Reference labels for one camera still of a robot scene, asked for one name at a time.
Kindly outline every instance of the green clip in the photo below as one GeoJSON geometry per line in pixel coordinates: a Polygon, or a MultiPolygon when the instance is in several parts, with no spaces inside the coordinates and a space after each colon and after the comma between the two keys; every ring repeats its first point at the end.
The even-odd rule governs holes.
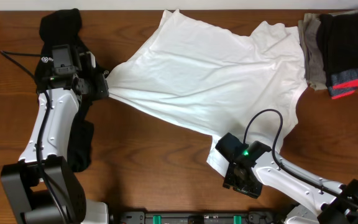
{"type": "Polygon", "coordinates": [[[161,216],[160,215],[153,216],[153,224],[161,224],[161,216]]]}
{"type": "Polygon", "coordinates": [[[240,215],[234,216],[234,224],[241,224],[241,216],[240,215]]]}

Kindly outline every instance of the wooden table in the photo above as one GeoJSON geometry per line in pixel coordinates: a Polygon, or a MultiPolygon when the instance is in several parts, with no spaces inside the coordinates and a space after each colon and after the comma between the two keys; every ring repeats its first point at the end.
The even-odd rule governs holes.
{"type": "MultiPolygon", "coordinates": [[[[184,15],[250,35],[264,20],[296,26],[310,11],[183,11],[184,15]]],[[[50,12],[0,12],[0,50],[39,53],[39,24],[50,12]]],[[[84,11],[80,37],[98,62],[125,62],[158,27],[162,11],[84,11]]],[[[36,58],[16,57],[34,71],[36,58]]],[[[0,171],[24,150],[37,116],[33,81],[0,55],[0,171]]],[[[339,100],[307,89],[297,106],[299,124],[282,154],[293,163],[343,183],[358,179],[358,90],[339,100]]],[[[222,188],[206,163],[211,138],[151,117],[113,99],[95,102],[92,165],[77,174],[86,196],[109,202],[115,212],[279,210],[290,198],[270,187],[254,200],[222,188]]],[[[0,183],[0,223],[14,217],[0,183]]]]}

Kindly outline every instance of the black garment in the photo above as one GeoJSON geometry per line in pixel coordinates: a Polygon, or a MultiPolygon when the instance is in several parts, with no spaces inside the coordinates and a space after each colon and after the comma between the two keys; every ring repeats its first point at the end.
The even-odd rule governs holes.
{"type": "Polygon", "coordinates": [[[358,68],[358,14],[320,15],[317,45],[323,55],[327,86],[331,75],[358,68]]]}
{"type": "MultiPolygon", "coordinates": [[[[81,15],[78,9],[60,10],[42,18],[40,36],[44,41],[44,46],[41,54],[46,56],[46,59],[42,58],[35,69],[35,77],[38,80],[52,75],[53,61],[48,58],[52,57],[53,46],[68,44],[70,47],[77,46],[85,52],[89,51],[78,37],[81,26],[81,15]]],[[[105,73],[106,70],[96,62],[96,71],[105,73]]],[[[91,105],[91,100],[83,98],[71,126],[67,163],[73,172],[84,171],[91,164],[91,141],[94,128],[92,123],[85,121],[91,105]]]]}

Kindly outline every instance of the white t-shirt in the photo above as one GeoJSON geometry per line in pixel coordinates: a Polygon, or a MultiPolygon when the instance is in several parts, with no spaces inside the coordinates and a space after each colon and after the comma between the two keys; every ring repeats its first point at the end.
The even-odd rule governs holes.
{"type": "MultiPolygon", "coordinates": [[[[262,22],[239,36],[164,11],[159,28],[108,76],[110,97],[169,123],[213,137],[207,162],[225,175],[228,162],[215,150],[230,132],[241,141],[250,119],[272,108],[284,118],[276,150],[298,123],[296,102],[306,89],[298,29],[262,22]]],[[[247,142],[272,145],[278,115],[260,115],[247,142]]]]}

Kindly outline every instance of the cable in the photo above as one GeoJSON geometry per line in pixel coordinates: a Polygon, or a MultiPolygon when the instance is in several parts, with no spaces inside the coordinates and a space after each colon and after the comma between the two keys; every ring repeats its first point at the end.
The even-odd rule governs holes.
{"type": "MultiPolygon", "coordinates": [[[[34,80],[34,82],[37,85],[37,87],[39,86],[39,82],[37,81],[36,77],[28,69],[26,69],[23,65],[21,65],[19,62],[17,62],[16,60],[11,58],[10,56],[8,56],[8,54],[20,55],[20,56],[32,56],[32,57],[39,57],[41,55],[22,54],[22,53],[15,53],[15,52],[5,52],[3,50],[1,51],[1,54],[3,56],[5,56],[8,60],[13,62],[15,65],[17,65],[19,68],[21,68],[23,71],[25,71],[34,80]]],[[[50,107],[51,107],[50,106],[50,98],[49,98],[49,95],[48,95],[47,91],[44,90],[42,93],[45,95],[45,97],[47,99],[47,104],[46,104],[45,115],[44,115],[44,118],[42,120],[41,127],[40,127],[40,130],[39,130],[39,133],[38,133],[37,144],[35,145],[35,153],[36,153],[36,156],[37,156],[37,167],[38,167],[38,170],[40,172],[41,178],[44,180],[45,186],[47,186],[47,189],[49,191],[50,196],[52,197],[53,202],[55,203],[60,215],[62,216],[63,223],[64,224],[69,224],[70,222],[68,221],[67,216],[66,216],[65,212],[63,211],[62,205],[60,204],[59,200],[57,199],[55,191],[52,189],[52,186],[49,183],[49,179],[48,179],[49,177],[45,173],[44,167],[42,165],[42,154],[41,154],[42,136],[44,135],[45,126],[46,126],[47,121],[48,121],[48,116],[49,116],[50,107]]]]}
{"type": "Polygon", "coordinates": [[[335,191],[325,187],[324,185],[318,185],[294,172],[292,172],[290,169],[286,168],[285,165],[280,162],[277,158],[276,158],[276,153],[275,153],[275,147],[276,147],[276,143],[277,143],[277,139],[280,135],[280,132],[281,132],[281,129],[283,128],[283,116],[281,115],[280,112],[278,112],[277,110],[275,109],[266,109],[266,110],[262,110],[261,112],[257,113],[252,119],[251,121],[249,121],[248,125],[247,125],[247,128],[246,128],[246,132],[244,134],[244,139],[242,141],[243,144],[246,143],[246,137],[247,137],[247,133],[248,133],[248,129],[249,127],[251,126],[252,122],[254,121],[254,119],[256,119],[256,117],[258,117],[259,115],[261,115],[262,113],[264,112],[268,112],[268,111],[271,111],[271,112],[275,112],[276,114],[278,114],[278,116],[280,117],[280,126],[278,127],[278,131],[277,131],[277,134],[274,138],[274,141],[273,141],[273,146],[272,146],[272,157],[273,157],[273,160],[274,162],[278,165],[278,167],[282,170],[284,170],[285,172],[287,172],[288,174],[290,174],[291,176],[297,178],[298,180],[302,181],[302,182],[305,182],[317,189],[319,189],[320,191],[322,192],[326,192],[327,194],[330,194],[336,198],[338,198],[339,200],[341,200],[342,202],[348,204],[349,206],[352,206],[352,207],[355,207],[358,209],[358,205],[354,202],[351,202],[349,199],[347,198],[343,198],[340,194],[336,193],[335,191]]]}

